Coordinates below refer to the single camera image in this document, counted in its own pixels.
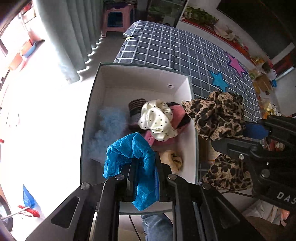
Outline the bright blue waffle cloth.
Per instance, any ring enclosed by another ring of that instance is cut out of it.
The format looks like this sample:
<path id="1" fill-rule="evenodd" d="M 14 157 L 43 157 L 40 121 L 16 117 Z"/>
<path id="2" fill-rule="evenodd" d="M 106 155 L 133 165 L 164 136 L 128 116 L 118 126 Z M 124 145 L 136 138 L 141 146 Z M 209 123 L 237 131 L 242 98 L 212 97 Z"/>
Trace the bright blue waffle cloth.
<path id="1" fill-rule="evenodd" d="M 133 175 L 133 205 L 143 211 L 159 200 L 159 176 L 156 153 L 140 133 L 131 133 L 109 145 L 106 150 L 103 177 L 119 175 L 130 167 Z"/>

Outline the grey green curtain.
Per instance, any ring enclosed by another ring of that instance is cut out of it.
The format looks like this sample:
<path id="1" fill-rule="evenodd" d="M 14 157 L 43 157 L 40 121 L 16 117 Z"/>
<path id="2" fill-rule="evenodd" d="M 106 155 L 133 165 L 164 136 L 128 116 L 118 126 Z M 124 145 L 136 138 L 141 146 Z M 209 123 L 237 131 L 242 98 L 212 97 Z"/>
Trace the grey green curtain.
<path id="1" fill-rule="evenodd" d="M 101 36 L 104 1 L 35 1 L 62 73 L 78 82 Z"/>

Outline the pink sponge block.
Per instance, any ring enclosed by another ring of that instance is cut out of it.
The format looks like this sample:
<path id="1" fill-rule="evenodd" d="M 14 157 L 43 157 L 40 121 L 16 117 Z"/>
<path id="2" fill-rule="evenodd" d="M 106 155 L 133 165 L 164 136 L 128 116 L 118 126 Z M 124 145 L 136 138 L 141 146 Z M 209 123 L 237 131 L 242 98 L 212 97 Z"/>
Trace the pink sponge block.
<path id="1" fill-rule="evenodd" d="M 151 134 L 150 131 L 147 131 L 144 135 L 144 139 L 148 142 L 148 144 L 152 147 L 155 141 L 155 138 Z"/>

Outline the beige scrunchie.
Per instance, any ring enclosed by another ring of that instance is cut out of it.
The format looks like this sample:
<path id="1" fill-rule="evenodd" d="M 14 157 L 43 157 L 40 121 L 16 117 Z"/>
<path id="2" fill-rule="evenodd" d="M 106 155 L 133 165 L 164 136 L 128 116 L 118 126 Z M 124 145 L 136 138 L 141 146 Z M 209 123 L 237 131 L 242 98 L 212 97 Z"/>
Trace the beige scrunchie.
<path id="1" fill-rule="evenodd" d="M 183 160 L 176 152 L 172 150 L 160 152 L 159 157 L 162 163 L 170 166 L 173 174 L 177 174 L 182 169 Z"/>

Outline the pile of colourful clutter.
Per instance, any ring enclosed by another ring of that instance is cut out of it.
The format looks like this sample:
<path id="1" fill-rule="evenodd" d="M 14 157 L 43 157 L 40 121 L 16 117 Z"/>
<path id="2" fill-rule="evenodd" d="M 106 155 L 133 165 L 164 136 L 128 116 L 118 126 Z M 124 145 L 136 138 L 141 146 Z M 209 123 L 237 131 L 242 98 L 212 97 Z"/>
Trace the pile of colourful clutter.
<path id="1" fill-rule="evenodd" d="M 267 98 L 260 98 L 258 100 L 261 115 L 263 119 L 266 119 L 269 115 L 281 116 L 276 106 L 270 102 Z"/>

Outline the grey checked star cloth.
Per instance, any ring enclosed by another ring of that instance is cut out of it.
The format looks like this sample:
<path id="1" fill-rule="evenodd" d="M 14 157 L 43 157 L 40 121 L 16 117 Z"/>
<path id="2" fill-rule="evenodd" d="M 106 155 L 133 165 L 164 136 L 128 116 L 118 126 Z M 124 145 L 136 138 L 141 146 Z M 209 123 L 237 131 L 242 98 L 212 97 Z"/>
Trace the grey checked star cloth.
<path id="1" fill-rule="evenodd" d="M 261 118 L 248 69 L 233 54 L 193 33 L 148 21 L 136 21 L 123 35 L 115 63 L 179 71 L 191 78 L 194 97 L 214 90 L 236 93 L 243 97 L 245 119 Z"/>

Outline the dark knitted beanie hat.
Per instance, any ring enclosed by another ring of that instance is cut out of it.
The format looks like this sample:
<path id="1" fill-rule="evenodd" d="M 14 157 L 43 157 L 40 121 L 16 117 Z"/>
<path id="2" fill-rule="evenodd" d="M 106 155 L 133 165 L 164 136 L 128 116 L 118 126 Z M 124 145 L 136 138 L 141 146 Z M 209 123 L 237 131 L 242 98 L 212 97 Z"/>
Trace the dark knitted beanie hat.
<path id="1" fill-rule="evenodd" d="M 141 129 L 138 125 L 138 121 L 141 117 L 141 111 L 143 105 L 146 103 L 144 98 L 134 99 L 128 104 L 129 108 L 129 119 L 128 128 L 131 132 L 144 133 L 145 130 Z"/>

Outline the white polka dot scrunchie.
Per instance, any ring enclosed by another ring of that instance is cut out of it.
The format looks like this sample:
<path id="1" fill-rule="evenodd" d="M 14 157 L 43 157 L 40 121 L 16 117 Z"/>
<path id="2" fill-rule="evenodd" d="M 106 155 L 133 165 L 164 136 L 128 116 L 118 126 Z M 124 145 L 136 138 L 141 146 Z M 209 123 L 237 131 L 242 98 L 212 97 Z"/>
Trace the white polka dot scrunchie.
<path id="1" fill-rule="evenodd" d="M 146 102 L 141 111 L 138 125 L 143 130 L 150 130 L 153 137 L 161 142 L 178 135 L 171 126 L 173 113 L 168 105 L 159 99 Z"/>

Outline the blue dustpan with broom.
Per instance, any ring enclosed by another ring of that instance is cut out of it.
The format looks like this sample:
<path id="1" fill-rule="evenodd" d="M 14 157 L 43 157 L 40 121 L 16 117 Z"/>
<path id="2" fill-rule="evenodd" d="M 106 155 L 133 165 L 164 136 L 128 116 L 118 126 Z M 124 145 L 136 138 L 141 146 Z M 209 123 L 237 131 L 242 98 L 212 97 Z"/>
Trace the blue dustpan with broom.
<path id="1" fill-rule="evenodd" d="M 35 210 L 36 201 L 34 197 L 30 194 L 30 192 L 27 190 L 25 185 L 23 185 L 23 205 L 19 205 L 18 208 L 20 209 L 16 213 L 11 213 L 10 208 L 8 206 L 8 203 L 6 200 L 1 196 L 1 207 L 5 210 L 6 215 L 1 215 L 1 220 L 7 220 L 12 218 L 14 215 L 27 212 L 32 217 L 40 217 L 39 211 Z"/>

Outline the white red tv cabinet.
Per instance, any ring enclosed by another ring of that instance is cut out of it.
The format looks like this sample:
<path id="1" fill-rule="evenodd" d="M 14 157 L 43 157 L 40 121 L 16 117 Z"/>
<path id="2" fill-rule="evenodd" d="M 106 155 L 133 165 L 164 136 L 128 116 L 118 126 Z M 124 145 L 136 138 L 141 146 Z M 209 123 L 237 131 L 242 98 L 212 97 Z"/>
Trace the white red tv cabinet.
<path id="1" fill-rule="evenodd" d="M 193 33 L 210 43 L 220 47 L 232 57 L 240 61 L 247 69 L 253 69 L 262 62 L 270 62 L 269 57 L 253 40 L 244 41 L 240 36 L 232 32 L 227 25 L 217 23 L 213 27 L 200 25 L 193 19 L 181 17 L 177 28 Z"/>

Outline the light blue fluffy duster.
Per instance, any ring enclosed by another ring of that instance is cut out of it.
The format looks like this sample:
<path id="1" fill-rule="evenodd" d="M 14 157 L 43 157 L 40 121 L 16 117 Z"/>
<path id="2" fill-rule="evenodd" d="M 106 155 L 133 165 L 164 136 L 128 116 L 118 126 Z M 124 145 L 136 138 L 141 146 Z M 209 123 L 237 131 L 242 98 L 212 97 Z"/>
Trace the light blue fluffy duster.
<path id="1" fill-rule="evenodd" d="M 104 164 L 107 148 L 122 138 L 127 130 L 127 113 L 121 108 L 106 106 L 98 111 L 96 118 L 97 131 L 88 142 L 88 155 Z"/>

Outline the cardboard box on floor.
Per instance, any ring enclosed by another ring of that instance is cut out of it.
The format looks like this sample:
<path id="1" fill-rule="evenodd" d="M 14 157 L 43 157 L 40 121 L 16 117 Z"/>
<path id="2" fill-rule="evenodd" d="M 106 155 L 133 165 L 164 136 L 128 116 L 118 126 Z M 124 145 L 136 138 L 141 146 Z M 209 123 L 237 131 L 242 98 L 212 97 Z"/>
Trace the cardboard box on floor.
<path id="1" fill-rule="evenodd" d="M 266 74 L 256 77 L 253 81 L 253 86 L 257 94 L 266 93 L 272 90 L 270 80 Z"/>

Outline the pink plastic stool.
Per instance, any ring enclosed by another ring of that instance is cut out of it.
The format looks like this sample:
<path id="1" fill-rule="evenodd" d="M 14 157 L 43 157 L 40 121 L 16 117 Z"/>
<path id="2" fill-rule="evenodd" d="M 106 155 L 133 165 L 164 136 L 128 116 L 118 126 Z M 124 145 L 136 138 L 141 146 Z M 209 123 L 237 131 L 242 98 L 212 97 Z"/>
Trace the pink plastic stool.
<path id="1" fill-rule="evenodd" d="M 134 6 L 128 4 L 123 8 L 111 8 L 104 11 L 101 37 L 105 38 L 107 32 L 124 33 L 134 22 Z"/>

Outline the leopard print scarf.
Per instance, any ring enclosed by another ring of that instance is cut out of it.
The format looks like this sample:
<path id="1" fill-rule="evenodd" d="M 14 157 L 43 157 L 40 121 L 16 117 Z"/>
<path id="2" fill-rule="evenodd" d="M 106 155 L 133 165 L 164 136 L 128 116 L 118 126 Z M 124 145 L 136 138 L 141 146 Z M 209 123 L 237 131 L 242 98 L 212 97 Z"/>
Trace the leopard print scarf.
<path id="1" fill-rule="evenodd" d="M 243 137 L 246 122 L 239 94 L 213 91 L 206 99 L 183 100 L 181 105 L 200 137 L 210 141 Z M 218 190 L 241 191 L 252 187 L 252 178 L 244 161 L 221 153 L 202 177 L 202 183 Z"/>

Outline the white open storage box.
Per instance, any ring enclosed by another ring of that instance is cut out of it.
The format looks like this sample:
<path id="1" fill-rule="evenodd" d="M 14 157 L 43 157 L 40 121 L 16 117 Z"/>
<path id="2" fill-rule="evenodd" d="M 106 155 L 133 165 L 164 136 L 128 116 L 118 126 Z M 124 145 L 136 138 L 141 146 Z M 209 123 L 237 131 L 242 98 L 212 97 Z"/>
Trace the white open storage box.
<path id="1" fill-rule="evenodd" d="M 146 65 L 102 63 L 90 92 L 82 134 L 80 180 L 104 182 L 106 149 L 141 133 L 166 159 L 182 162 L 178 175 L 197 181 L 198 138 L 181 101 L 193 98 L 183 73 Z"/>

